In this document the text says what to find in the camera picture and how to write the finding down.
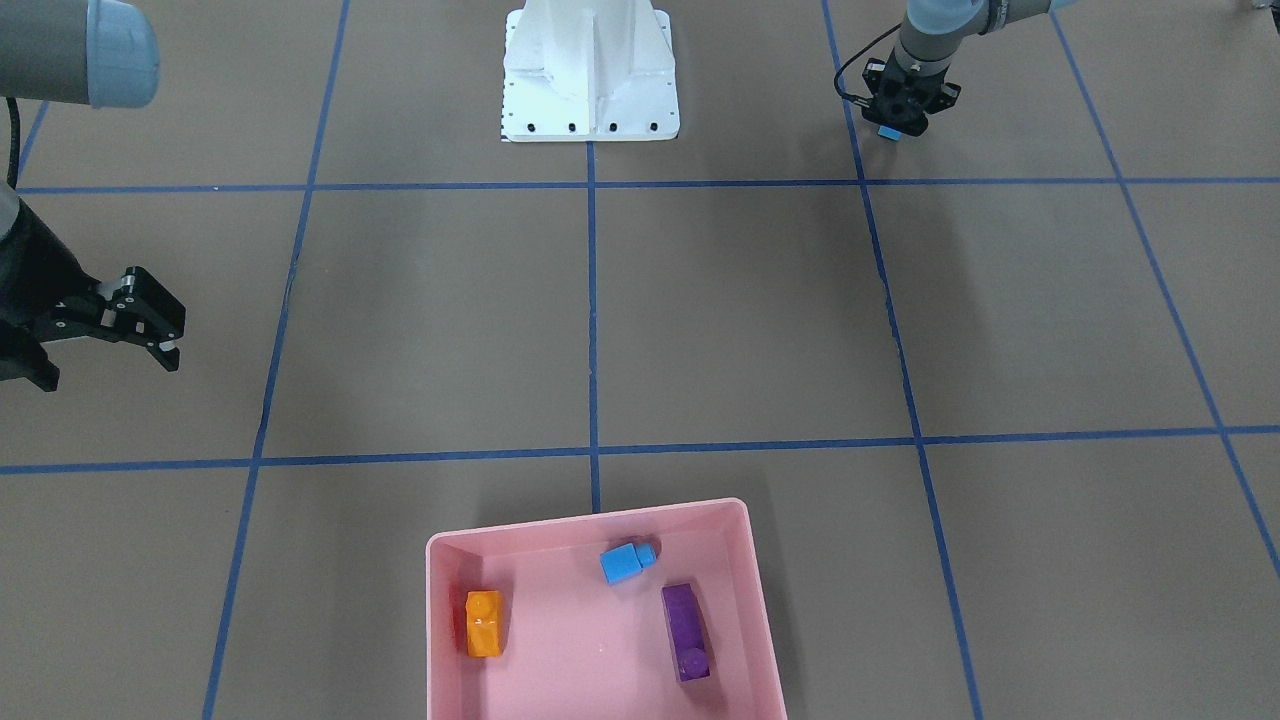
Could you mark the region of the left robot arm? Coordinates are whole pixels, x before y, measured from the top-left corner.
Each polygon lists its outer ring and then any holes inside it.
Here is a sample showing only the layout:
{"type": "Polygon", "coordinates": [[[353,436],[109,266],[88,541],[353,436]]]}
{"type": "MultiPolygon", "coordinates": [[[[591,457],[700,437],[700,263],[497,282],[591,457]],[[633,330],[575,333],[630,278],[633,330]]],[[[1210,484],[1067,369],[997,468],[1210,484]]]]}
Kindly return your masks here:
{"type": "Polygon", "coordinates": [[[946,79],[963,41],[1070,6],[1070,1],[909,1],[886,60],[861,76],[870,92],[854,102],[876,126],[922,136],[929,118],[955,105],[961,87],[946,79]]]}

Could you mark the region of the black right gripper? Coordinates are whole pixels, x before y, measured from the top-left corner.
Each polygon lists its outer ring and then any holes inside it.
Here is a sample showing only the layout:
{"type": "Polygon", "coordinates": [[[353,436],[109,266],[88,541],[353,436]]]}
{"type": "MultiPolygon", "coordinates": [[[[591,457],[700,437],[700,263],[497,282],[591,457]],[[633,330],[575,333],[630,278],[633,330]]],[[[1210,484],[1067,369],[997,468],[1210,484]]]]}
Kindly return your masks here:
{"type": "Polygon", "coordinates": [[[179,369],[186,306],[150,272],[128,266],[115,281],[99,281],[27,202],[13,201],[3,217],[9,222],[3,236],[4,380],[56,391],[60,370],[44,342],[78,337],[133,345],[165,372],[179,369]],[[143,325],[122,320],[120,311],[143,325]]]}

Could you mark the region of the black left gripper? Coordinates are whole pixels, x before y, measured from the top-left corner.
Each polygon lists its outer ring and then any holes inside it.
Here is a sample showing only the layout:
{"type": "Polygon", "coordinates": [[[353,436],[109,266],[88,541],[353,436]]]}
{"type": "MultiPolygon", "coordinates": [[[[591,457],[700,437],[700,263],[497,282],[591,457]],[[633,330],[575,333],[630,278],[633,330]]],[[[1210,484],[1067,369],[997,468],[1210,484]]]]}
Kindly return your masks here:
{"type": "Polygon", "coordinates": [[[910,137],[923,136],[929,118],[955,106],[963,87],[946,81],[946,72],[923,76],[905,69],[896,58],[872,58],[861,77],[870,91],[861,118],[910,137]]]}

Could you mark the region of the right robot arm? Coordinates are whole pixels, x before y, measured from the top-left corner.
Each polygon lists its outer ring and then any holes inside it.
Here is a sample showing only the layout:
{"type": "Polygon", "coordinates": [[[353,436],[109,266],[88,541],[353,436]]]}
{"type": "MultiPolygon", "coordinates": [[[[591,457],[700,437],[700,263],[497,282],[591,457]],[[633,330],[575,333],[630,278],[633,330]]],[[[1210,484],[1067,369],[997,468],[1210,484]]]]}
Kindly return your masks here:
{"type": "Polygon", "coordinates": [[[22,99],[136,109],[159,85],[154,28],[125,1],[5,1],[1,91],[10,124],[3,173],[1,378],[54,392],[46,345],[95,338],[145,348],[166,372],[180,364],[184,304],[142,266],[114,281],[88,274],[18,193],[22,99]]]}

